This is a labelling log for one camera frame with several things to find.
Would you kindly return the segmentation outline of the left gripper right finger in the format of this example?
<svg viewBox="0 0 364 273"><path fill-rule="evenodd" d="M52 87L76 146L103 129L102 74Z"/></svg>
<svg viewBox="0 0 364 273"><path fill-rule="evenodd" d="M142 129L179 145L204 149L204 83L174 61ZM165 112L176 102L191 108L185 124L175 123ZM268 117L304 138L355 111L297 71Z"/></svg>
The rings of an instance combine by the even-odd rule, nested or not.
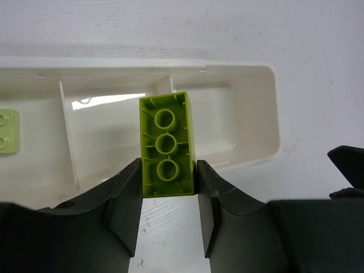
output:
<svg viewBox="0 0 364 273"><path fill-rule="evenodd" d="M363 192L261 202L197 162L198 204L211 272L362 272Z"/></svg>

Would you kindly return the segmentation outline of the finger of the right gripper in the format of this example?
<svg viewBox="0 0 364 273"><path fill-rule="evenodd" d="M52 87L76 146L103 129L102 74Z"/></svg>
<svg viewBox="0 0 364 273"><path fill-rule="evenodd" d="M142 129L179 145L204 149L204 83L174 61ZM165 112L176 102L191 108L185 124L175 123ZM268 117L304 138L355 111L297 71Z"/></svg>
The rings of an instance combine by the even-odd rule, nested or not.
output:
<svg viewBox="0 0 364 273"><path fill-rule="evenodd" d="M353 188L363 189L363 148L339 146L328 157Z"/></svg>

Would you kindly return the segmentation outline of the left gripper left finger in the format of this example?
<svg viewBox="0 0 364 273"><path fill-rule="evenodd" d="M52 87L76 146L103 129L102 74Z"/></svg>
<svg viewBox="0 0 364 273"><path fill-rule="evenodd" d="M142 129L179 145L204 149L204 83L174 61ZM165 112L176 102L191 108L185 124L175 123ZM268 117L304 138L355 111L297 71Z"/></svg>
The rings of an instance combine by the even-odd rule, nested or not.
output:
<svg viewBox="0 0 364 273"><path fill-rule="evenodd" d="M1 203L2 272L128 272L142 208L142 161L64 201Z"/></svg>

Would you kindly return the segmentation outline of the lime green 2x4 lego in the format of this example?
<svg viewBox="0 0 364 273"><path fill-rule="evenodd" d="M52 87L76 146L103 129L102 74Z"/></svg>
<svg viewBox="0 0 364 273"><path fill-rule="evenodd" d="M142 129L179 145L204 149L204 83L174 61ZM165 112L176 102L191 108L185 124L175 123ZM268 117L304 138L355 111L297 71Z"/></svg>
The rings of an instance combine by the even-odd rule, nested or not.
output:
<svg viewBox="0 0 364 273"><path fill-rule="evenodd" d="M143 197L194 195L196 157L187 92L141 98L139 116Z"/></svg>

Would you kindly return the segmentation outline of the white three-compartment tray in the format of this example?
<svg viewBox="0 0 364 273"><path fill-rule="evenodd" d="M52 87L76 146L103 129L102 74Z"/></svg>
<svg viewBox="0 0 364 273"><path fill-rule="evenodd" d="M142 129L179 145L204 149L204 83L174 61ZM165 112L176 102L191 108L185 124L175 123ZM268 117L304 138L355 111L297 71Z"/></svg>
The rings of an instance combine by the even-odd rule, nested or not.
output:
<svg viewBox="0 0 364 273"><path fill-rule="evenodd" d="M280 148L276 76L263 63L1 57L1 201L33 209L103 183L158 150L218 172Z"/></svg>

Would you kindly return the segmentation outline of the lime green 2x2 lego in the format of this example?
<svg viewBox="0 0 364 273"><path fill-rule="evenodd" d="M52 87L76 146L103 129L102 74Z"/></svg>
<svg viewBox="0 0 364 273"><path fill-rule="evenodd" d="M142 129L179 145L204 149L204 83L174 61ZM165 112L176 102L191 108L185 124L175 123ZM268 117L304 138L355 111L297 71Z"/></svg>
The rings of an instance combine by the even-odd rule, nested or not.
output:
<svg viewBox="0 0 364 273"><path fill-rule="evenodd" d="M20 151L20 115L15 109L1 109L1 154Z"/></svg>

